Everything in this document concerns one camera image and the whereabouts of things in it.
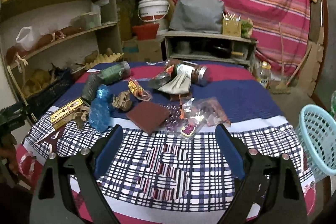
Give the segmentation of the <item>patterned blanket table cover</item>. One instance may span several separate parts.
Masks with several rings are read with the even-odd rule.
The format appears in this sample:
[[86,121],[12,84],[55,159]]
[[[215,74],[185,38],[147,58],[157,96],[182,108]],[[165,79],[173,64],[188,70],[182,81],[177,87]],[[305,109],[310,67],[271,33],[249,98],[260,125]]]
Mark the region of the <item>patterned blanket table cover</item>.
[[[231,122],[229,132],[263,155],[287,153],[298,172],[307,213],[315,208],[315,179],[303,161],[294,127],[271,94],[244,68],[208,63],[211,82],[191,87],[197,99],[215,97]],[[123,142],[110,170],[99,179],[122,223],[214,223],[234,196],[234,179],[204,126],[192,140],[155,131],[142,132],[114,111]]]

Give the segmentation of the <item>white plastic bag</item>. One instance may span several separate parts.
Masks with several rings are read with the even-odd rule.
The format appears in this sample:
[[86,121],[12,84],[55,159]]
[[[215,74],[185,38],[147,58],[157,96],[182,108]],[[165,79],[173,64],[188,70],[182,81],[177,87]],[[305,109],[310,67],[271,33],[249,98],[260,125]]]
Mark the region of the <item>white plastic bag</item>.
[[35,32],[31,26],[23,27],[16,37],[17,44],[25,51],[30,51],[33,48],[35,40]]

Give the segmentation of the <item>clear plastic wrapper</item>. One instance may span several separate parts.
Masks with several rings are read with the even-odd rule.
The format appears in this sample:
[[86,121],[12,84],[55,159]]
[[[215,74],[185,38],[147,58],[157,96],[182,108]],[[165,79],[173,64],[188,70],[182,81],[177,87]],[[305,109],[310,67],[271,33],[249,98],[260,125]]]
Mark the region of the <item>clear plastic wrapper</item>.
[[185,118],[202,115],[205,118],[207,127],[224,124],[230,127],[231,122],[225,111],[215,97],[199,99],[191,98],[182,105]]

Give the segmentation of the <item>broom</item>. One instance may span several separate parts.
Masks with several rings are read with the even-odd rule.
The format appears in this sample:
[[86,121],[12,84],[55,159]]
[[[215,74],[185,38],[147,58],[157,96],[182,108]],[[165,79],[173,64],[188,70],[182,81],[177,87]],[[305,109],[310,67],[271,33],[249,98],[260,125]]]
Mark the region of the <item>broom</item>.
[[293,79],[296,77],[297,73],[305,63],[305,61],[308,58],[309,53],[311,52],[312,45],[311,43],[308,43],[306,53],[299,63],[299,65],[296,67],[295,71],[292,73],[292,75],[288,78],[285,79],[284,75],[284,69],[285,69],[285,60],[284,60],[284,41],[283,41],[283,34],[282,34],[282,29],[281,29],[281,23],[278,23],[279,31],[280,31],[280,42],[281,42],[281,80],[276,86],[271,86],[270,87],[270,92],[272,94],[290,94],[291,93],[291,87],[289,86]]

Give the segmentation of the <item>purple blister pack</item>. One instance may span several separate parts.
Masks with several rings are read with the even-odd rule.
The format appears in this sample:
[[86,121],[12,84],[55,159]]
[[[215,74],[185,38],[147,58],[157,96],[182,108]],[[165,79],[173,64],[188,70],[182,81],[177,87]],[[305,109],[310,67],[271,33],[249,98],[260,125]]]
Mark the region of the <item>purple blister pack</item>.
[[206,124],[206,112],[193,106],[163,106],[169,116],[161,125],[161,129],[178,138],[191,140]]

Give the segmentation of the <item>crumpled brown paper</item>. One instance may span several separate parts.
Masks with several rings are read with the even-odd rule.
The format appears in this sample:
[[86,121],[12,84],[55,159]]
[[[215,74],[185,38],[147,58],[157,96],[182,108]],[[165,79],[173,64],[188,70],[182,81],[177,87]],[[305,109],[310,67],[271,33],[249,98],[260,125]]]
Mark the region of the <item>crumpled brown paper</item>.
[[133,102],[130,99],[130,91],[123,91],[117,96],[113,96],[112,106],[123,112],[131,109]]

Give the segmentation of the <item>white label spice jar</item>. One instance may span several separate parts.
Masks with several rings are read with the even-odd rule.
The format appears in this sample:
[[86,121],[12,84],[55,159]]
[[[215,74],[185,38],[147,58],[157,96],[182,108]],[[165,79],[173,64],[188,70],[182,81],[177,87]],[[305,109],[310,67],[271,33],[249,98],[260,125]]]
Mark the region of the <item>white label spice jar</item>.
[[165,62],[165,68],[173,66],[174,74],[187,75],[192,84],[206,86],[210,82],[210,70],[205,65],[182,61],[178,59],[168,59]]

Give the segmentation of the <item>large wooden shelving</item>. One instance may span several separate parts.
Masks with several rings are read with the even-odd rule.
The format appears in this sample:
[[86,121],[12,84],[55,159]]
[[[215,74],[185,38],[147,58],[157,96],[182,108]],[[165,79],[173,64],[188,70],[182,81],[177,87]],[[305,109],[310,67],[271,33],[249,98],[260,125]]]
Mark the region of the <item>large wooden shelving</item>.
[[[83,31],[71,25],[71,19],[88,12],[100,13],[100,27]],[[36,40],[25,51],[16,37],[29,26]],[[74,69],[97,54],[121,52],[116,0],[1,0],[1,63],[24,106],[64,72],[75,78]]]

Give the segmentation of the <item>blue plastic bag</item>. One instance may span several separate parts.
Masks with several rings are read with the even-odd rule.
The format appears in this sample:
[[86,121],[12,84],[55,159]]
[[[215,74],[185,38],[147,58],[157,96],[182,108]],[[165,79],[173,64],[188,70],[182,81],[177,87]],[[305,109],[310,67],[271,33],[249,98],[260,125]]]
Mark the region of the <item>blue plastic bag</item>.
[[99,132],[104,132],[110,125],[111,93],[106,85],[98,87],[96,98],[91,102],[89,124]]

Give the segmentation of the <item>maroon scouring pad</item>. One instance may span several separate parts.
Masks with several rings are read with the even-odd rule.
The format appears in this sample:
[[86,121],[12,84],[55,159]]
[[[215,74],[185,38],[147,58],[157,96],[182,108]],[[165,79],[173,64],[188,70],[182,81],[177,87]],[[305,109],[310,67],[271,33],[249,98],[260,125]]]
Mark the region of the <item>maroon scouring pad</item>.
[[126,116],[142,131],[151,135],[169,118],[170,111],[153,102],[141,102],[134,106]]

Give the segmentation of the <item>beige cloth pouch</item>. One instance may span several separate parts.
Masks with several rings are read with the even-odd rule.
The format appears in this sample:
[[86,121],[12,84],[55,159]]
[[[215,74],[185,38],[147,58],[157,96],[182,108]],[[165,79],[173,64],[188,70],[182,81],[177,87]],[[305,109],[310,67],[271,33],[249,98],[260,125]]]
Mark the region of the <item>beige cloth pouch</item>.
[[190,90],[191,79],[187,74],[182,73],[174,77],[174,79],[167,84],[160,87],[158,90],[171,95],[187,94]]

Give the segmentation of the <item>light blue plastic basket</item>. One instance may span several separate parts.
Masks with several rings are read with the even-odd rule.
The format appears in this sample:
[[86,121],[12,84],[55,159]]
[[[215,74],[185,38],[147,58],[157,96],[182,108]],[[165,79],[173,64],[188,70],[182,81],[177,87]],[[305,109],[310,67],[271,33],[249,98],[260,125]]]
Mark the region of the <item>light blue plastic basket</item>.
[[295,130],[316,182],[335,175],[335,119],[317,105],[306,105]]

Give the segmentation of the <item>white plastic bucket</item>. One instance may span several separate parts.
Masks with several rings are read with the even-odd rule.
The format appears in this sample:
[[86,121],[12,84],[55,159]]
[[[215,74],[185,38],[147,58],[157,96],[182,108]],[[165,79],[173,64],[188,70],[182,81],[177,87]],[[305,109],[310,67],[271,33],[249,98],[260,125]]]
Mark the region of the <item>white plastic bucket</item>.
[[163,19],[169,12],[168,0],[142,0],[138,3],[138,17],[143,22]]

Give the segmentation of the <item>small wooden shelf unit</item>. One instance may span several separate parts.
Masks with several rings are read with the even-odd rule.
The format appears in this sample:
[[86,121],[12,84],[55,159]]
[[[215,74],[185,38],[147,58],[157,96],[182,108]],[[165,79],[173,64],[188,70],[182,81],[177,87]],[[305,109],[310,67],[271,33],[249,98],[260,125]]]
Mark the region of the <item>small wooden shelf unit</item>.
[[163,36],[167,58],[223,62],[253,71],[255,38],[187,31],[168,31]]

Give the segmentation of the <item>dark blue crate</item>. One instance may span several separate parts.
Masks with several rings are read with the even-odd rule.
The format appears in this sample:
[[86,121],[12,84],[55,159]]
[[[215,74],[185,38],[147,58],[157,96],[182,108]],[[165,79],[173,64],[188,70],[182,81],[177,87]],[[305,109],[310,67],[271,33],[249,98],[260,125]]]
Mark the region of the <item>dark blue crate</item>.
[[70,71],[64,72],[55,82],[27,99],[30,113],[38,120],[73,84]]

